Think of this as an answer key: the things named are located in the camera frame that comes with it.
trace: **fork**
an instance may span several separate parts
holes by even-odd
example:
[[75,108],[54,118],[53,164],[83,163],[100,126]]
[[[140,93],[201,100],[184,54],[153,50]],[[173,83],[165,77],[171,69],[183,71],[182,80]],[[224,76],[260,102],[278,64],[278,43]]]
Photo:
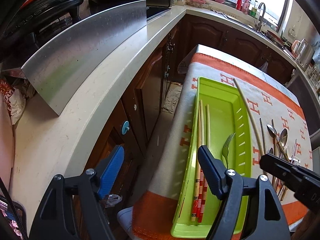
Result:
[[226,164],[227,164],[227,168],[228,168],[228,154],[229,154],[229,144],[232,140],[232,138],[234,137],[236,133],[232,133],[229,135],[228,139],[226,140],[226,142],[223,145],[222,148],[222,156],[225,158],[226,160]]

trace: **metal bolt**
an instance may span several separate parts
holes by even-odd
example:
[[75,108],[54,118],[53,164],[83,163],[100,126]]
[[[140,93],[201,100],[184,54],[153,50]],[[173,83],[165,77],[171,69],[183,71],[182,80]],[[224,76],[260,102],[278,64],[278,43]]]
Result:
[[53,177],[54,180],[60,180],[62,178],[61,174],[57,174]]
[[229,170],[227,170],[227,174],[228,174],[229,176],[234,176],[234,175],[236,174],[236,172],[235,172],[235,170],[233,170],[233,169],[229,169]]
[[87,169],[87,170],[85,171],[85,174],[87,174],[87,175],[92,175],[92,174],[94,174],[94,169]]
[[260,175],[260,179],[262,180],[262,181],[267,181],[268,180],[268,177],[266,176],[266,175]]

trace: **green plastic tray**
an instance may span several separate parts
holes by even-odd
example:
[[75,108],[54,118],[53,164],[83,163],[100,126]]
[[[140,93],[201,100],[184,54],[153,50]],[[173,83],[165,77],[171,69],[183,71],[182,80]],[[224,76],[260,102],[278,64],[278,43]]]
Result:
[[[208,78],[199,77],[189,157],[171,228],[171,235],[174,237],[206,238],[221,203],[216,196],[212,195],[208,187],[202,222],[198,223],[197,219],[193,222],[190,220],[196,172],[198,102],[201,99],[204,105],[205,124],[205,106],[207,104],[210,106],[211,153],[215,158],[222,160],[226,166],[222,156],[222,147],[228,136],[235,132],[236,134],[229,145],[229,168],[234,169],[242,176],[251,177],[250,125],[247,110],[238,89]],[[206,125],[204,125],[205,141],[207,140],[206,133]],[[248,197],[242,197],[234,234],[242,231],[247,204]]]

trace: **white countertop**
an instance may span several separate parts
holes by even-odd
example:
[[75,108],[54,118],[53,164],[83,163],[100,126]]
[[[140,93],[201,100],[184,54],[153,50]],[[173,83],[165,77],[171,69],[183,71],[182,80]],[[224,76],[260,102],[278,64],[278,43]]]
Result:
[[101,62],[59,117],[38,94],[28,101],[15,130],[15,160],[10,183],[12,199],[26,209],[28,231],[52,177],[58,173],[65,177],[81,174],[104,124],[132,78],[186,13],[247,33],[297,68],[297,64],[269,40],[207,9],[173,6],[148,21]]

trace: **orange and white tablecloth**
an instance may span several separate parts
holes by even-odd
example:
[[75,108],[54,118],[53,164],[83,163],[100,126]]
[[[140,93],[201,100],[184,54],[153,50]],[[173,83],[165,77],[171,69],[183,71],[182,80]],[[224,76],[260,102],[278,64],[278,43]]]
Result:
[[[273,147],[273,141],[266,125],[271,124],[271,119],[274,119],[278,132],[281,132],[283,128],[288,130],[289,155],[297,139],[296,156],[301,160],[300,165],[312,169],[308,128],[297,98],[284,86],[257,68],[221,51],[199,45],[188,67],[159,166],[148,190],[137,201],[133,209],[125,211],[127,215],[129,212],[129,216],[132,214],[132,224],[129,221],[132,227],[125,228],[125,230],[131,230],[138,238],[144,240],[175,239],[171,236],[170,230],[189,153],[194,99],[199,76],[230,86],[234,86],[233,78],[236,78],[244,90],[256,123],[260,124],[259,118],[263,121],[267,149]],[[251,135],[252,177],[257,178],[262,174],[262,170],[259,166],[260,154],[252,127]],[[288,224],[301,219],[307,212],[307,208],[294,198],[290,190],[287,191],[282,201],[282,207]]]

